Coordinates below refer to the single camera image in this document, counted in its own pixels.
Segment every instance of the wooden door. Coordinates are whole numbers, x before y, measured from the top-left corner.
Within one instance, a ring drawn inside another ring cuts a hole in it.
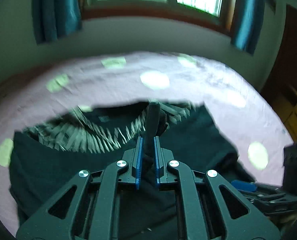
[[[297,91],[297,9],[290,5],[287,5],[280,50],[261,95],[271,104],[285,85]]]

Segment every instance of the silver screw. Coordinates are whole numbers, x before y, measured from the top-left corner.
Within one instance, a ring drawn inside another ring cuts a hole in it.
[[[116,163],[116,165],[119,167],[125,167],[127,165],[127,162],[124,160],[120,160]]]
[[[79,176],[82,177],[82,178],[87,177],[88,176],[88,171],[86,171],[86,170],[80,171]]]
[[[176,160],[170,161],[169,164],[170,164],[171,167],[178,167],[179,166],[179,162],[176,161]]]
[[[209,170],[209,171],[207,171],[207,175],[209,177],[211,177],[211,178],[214,178],[214,177],[217,176],[217,171],[215,171],[215,170]]]

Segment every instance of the window frame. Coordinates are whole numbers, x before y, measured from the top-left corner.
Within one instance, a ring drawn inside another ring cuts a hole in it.
[[[231,36],[236,0],[222,0],[219,17],[177,0],[79,0],[82,20],[142,16],[178,20]]]

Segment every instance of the pink bed sheet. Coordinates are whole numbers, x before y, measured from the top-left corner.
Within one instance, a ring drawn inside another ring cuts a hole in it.
[[[167,75],[169,86],[145,86],[141,75],[149,71]],[[63,74],[67,75],[68,84],[51,93],[46,84]],[[0,144],[13,138],[15,130],[41,123],[77,105],[95,108],[147,99],[204,103],[223,135],[236,145],[245,169],[258,182],[281,185],[283,147],[292,143],[284,125],[238,73],[203,57],[136,52],[73,59],[13,76],[0,86]],[[269,162],[263,170],[257,170],[247,155],[250,143],[256,141],[268,151]],[[0,219],[15,235],[18,218],[9,186],[8,168],[0,166]]]

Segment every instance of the blue part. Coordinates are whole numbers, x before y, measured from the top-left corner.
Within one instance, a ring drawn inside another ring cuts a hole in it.
[[[247,191],[247,192],[256,192],[257,191],[257,186],[253,183],[248,183],[248,182],[240,181],[240,180],[233,180],[231,182],[231,184],[237,190],[243,190],[243,191]]]
[[[135,169],[135,186],[136,189],[140,188],[141,172],[142,172],[142,153],[143,153],[143,138],[140,139],[139,154],[137,156],[136,169]]]
[[[156,145],[156,138],[154,137],[154,149],[155,149],[155,162],[154,162],[154,167],[155,167],[155,178],[156,178],[156,187],[160,187],[160,165],[159,165],[159,160],[158,160],[158,153],[157,153],[157,145]]]

